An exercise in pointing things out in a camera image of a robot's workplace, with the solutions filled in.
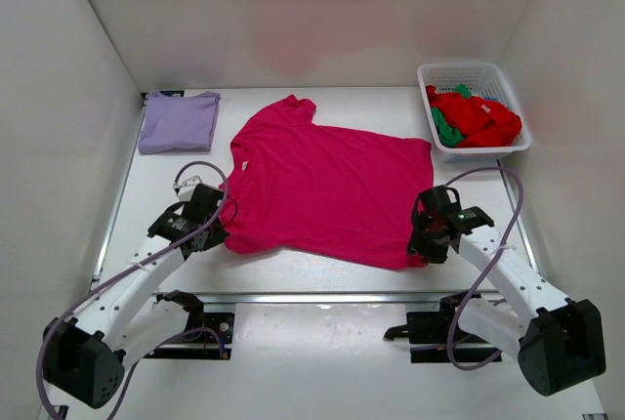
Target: white backdrop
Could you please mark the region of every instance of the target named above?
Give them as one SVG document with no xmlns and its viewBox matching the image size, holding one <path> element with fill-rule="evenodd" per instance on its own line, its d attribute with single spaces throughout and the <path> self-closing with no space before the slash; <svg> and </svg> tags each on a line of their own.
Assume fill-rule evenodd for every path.
<svg viewBox="0 0 625 420">
<path fill-rule="evenodd" d="M 141 98 L 87 0 L 0 15 L 0 418 L 32 419 L 43 329 L 88 288 Z"/>
<path fill-rule="evenodd" d="M 90 0 L 144 90 L 416 84 L 498 61 L 530 0 Z"/>
<path fill-rule="evenodd" d="M 596 385 L 610 420 L 625 419 L 624 33 L 625 0 L 535 0 L 504 62 L 534 137 L 508 164 L 527 190 L 541 267 L 602 311 Z"/>
</svg>

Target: laundry basket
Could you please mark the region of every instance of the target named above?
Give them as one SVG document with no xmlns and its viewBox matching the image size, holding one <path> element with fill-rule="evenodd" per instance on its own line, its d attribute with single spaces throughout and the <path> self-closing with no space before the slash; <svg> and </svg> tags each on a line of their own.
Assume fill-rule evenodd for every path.
<svg viewBox="0 0 625 420">
<path fill-rule="evenodd" d="M 513 151 L 527 149 L 531 144 L 531 136 L 525 127 L 526 123 L 521 108 L 501 68 L 496 64 L 480 62 L 424 63 L 419 66 L 417 74 L 437 155 L 442 161 L 500 159 Z M 461 83 L 467 86 L 474 95 L 494 98 L 521 118 L 521 132 L 509 147 L 448 148 L 440 143 L 426 94 L 426 86 L 434 85 L 440 93 L 444 93 L 453 91 Z"/>
</svg>

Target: pink t-shirt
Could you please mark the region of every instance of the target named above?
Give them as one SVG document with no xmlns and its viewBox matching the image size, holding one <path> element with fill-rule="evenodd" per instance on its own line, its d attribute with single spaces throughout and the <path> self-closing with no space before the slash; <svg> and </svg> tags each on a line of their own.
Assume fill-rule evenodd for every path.
<svg viewBox="0 0 625 420">
<path fill-rule="evenodd" d="M 291 95 L 260 110 L 231 143 L 222 212 L 226 247 L 280 246 L 385 269 L 424 267 L 406 255 L 417 194 L 433 185 L 430 144 L 313 124 Z"/>
</svg>

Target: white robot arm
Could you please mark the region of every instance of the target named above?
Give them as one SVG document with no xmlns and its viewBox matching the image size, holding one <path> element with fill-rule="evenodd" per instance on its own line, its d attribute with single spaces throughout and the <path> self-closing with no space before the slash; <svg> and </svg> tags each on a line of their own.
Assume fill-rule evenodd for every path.
<svg viewBox="0 0 625 420">
<path fill-rule="evenodd" d="M 588 300 L 573 301 L 514 250 L 500 246 L 502 237 L 492 220 L 478 207 L 462 209 L 456 189 L 438 186 L 421 192 L 412 224 L 409 254 L 442 264 L 451 247 L 482 275 L 487 273 L 505 299 L 495 306 L 472 290 L 463 294 L 449 321 L 451 332 L 457 322 L 465 332 L 516 359 L 527 382 L 543 396 L 605 372 L 599 310 Z M 452 336 L 447 339 L 449 353 Z"/>
<path fill-rule="evenodd" d="M 174 291 L 144 308 L 161 282 L 191 253 L 219 245 L 228 236 L 219 219 L 213 219 L 206 231 L 161 253 L 198 231 L 218 213 L 224 199 L 221 190 L 201 184 L 197 177 L 177 189 L 180 201 L 149 228 L 127 266 L 144 264 L 93 295 L 65 320 L 53 320 L 46 329 L 46 334 L 49 330 L 54 333 L 43 360 L 43 377 L 93 408 L 113 397 L 124 373 L 141 358 L 171 337 L 198 327 L 198 318 L 202 325 L 204 305 L 189 293 Z"/>
<path fill-rule="evenodd" d="M 450 190 L 455 202 L 449 199 Z M 197 327 L 194 319 L 203 317 L 202 303 L 180 291 L 144 308 L 192 252 L 219 245 L 228 236 L 215 220 L 181 247 L 161 253 L 198 231 L 224 199 L 220 190 L 201 184 L 197 177 L 184 182 L 177 193 L 180 202 L 154 222 L 128 264 L 143 263 L 141 268 L 47 329 L 53 333 L 45 348 L 43 377 L 93 408 L 113 397 L 131 366 L 163 341 Z M 483 271 L 500 251 L 501 236 L 492 220 L 477 207 L 463 210 L 458 192 L 446 186 L 419 195 L 412 221 L 408 253 L 428 262 L 443 263 L 451 247 Z M 511 249 L 503 250 L 488 278 L 506 304 L 494 306 L 475 295 L 457 317 L 458 326 L 517 359 L 537 392 L 547 396 L 605 371 L 601 317 L 590 302 L 573 302 Z"/>
</svg>

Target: t-shirt sleeve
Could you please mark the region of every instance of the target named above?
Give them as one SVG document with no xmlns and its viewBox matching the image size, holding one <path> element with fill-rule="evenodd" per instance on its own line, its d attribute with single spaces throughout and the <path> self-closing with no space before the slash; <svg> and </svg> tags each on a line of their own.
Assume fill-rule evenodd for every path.
<svg viewBox="0 0 625 420">
<path fill-rule="evenodd" d="M 247 121 L 243 130 L 267 123 L 281 125 L 311 123 L 315 111 L 316 105 L 311 100 L 298 100 L 295 96 L 289 95 L 259 110 Z"/>
</svg>

